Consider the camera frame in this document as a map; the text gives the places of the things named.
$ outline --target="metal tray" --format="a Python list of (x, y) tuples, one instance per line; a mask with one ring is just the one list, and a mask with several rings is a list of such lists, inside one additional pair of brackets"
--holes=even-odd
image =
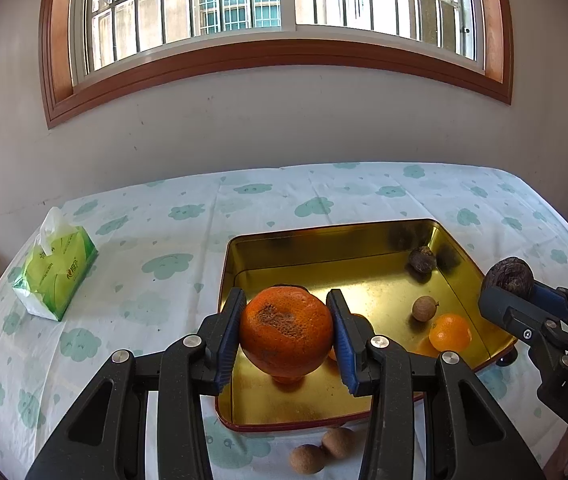
[[(428, 245), (438, 268), (424, 278), (407, 266), (416, 247)], [(483, 274), (453, 237), (431, 219), (337, 225), (244, 235), (228, 244), (220, 291), (222, 308), (232, 287), (247, 299), (277, 283), (305, 286), (325, 301), (340, 288), (351, 312), (362, 314), (381, 333), (408, 351), (437, 355), (428, 341), (430, 323), (416, 322), (416, 298), (440, 302), (438, 316), (454, 312), (471, 324), (473, 339), (461, 353), (481, 368), (515, 342), (480, 315), (477, 299)], [(364, 418), (370, 397), (352, 397), (331, 359), (303, 381), (274, 383), (237, 353), (231, 382), (216, 401), (221, 421), (235, 431), (278, 431), (341, 424)]]

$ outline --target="blemished orange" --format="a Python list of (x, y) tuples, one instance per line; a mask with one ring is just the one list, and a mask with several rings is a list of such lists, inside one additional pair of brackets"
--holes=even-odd
[(459, 314), (443, 314), (432, 325), (430, 343), (439, 352), (463, 352), (471, 344), (471, 328)]
[(240, 344), (257, 368), (280, 382), (300, 378), (326, 359), (333, 319), (328, 307), (303, 288), (271, 286), (241, 314)]

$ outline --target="white wall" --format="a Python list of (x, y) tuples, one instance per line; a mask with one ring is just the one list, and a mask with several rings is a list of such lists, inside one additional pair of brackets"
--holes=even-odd
[(344, 160), (494, 166), (568, 216), (568, 0), (510, 3), (510, 107), (397, 73), (262, 68), (138, 92), (49, 131), (37, 61), (40, 0), (0, 0), (0, 271), (52, 205), (238, 168)]

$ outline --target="white tablecloth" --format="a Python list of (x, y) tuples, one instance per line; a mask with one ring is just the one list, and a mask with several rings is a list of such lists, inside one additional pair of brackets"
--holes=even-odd
[[(77, 395), (109, 355), (165, 349), (217, 310), (227, 241), (240, 234), (329, 224), (434, 218), (486, 272), (520, 256), (536, 279), (568, 287), (568, 224), (534, 190), (488, 168), (388, 162), (318, 164), (206, 174), (72, 200), (65, 217), (99, 250), (62, 322), (32, 317), (10, 288), (31, 238), (0, 279), (0, 469), (21, 480)], [(544, 463), (566, 425), (536, 397), (526, 347), (482, 381)], [(203, 400), (216, 479), (289, 479), (289, 451), (321, 431), (241, 435)], [(147, 424), (147, 478), (156, 479), (157, 396)], [(416, 478), (423, 477), (423, 415), (416, 409)], [(317, 476), (357, 477), (360, 450)]]

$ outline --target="silver bolt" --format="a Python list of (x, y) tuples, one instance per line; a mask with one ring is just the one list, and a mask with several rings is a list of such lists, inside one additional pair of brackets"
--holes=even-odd
[(195, 348), (196, 346), (199, 346), (202, 344), (202, 338), (200, 338), (200, 336), (195, 335), (195, 334), (191, 334), (191, 335), (187, 335), (184, 338), (184, 346), (187, 346), (189, 348)]
[(376, 348), (386, 348), (391, 344), (388, 338), (383, 335), (372, 336), (372, 338), (370, 339), (370, 343)]
[(126, 361), (128, 361), (128, 358), (130, 357), (130, 354), (128, 353), (128, 350), (117, 350), (111, 357), (111, 359), (113, 360), (113, 363), (125, 363)]
[(447, 365), (456, 365), (459, 363), (459, 355), (455, 352), (444, 352), (442, 354), (442, 361)]

